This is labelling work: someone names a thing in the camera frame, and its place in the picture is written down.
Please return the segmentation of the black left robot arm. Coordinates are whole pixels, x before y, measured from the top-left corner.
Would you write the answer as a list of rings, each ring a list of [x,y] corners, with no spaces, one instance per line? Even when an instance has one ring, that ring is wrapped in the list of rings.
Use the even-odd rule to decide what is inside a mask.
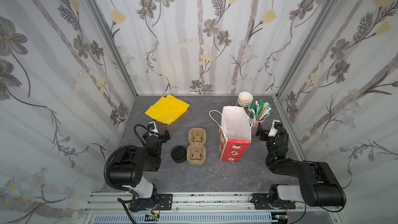
[[[113,189],[132,195],[130,200],[117,199],[125,211],[137,213],[148,210],[170,211],[172,194],[159,194],[155,184],[144,177],[144,172],[157,172],[161,165],[162,145],[171,139],[167,129],[158,129],[156,123],[136,124],[134,134],[141,146],[125,145],[117,148],[104,165],[104,179]]]

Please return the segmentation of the red white paper bag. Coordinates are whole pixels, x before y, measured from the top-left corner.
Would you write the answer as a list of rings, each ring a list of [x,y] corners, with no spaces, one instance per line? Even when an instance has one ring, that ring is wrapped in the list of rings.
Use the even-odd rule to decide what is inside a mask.
[[[211,110],[221,116],[216,122],[219,127],[219,148],[221,162],[239,162],[251,144],[251,128],[249,116],[242,107],[224,106],[222,111]]]

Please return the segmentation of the brown pulp cup carrier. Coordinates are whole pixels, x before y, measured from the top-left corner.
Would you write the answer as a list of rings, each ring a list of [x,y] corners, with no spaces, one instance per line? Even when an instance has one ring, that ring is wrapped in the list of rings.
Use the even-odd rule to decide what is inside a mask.
[[[192,128],[188,133],[189,146],[187,161],[193,165],[202,165],[206,161],[206,131],[203,128]]]

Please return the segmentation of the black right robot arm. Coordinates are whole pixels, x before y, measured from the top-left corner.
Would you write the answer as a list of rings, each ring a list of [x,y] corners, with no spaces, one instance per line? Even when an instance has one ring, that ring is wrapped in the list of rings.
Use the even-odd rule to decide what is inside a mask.
[[[274,136],[270,130],[258,130],[256,136],[266,143],[268,154],[266,167],[278,175],[298,179],[298,185],[271,185],[265,197],[253,196],[252,201],[270,208],[279,209],[286,204],[305,203],[310,207],[341,207],[346,205],[343,188],[326,162],[298,161],[286,158],[289,134],[280,128]]]

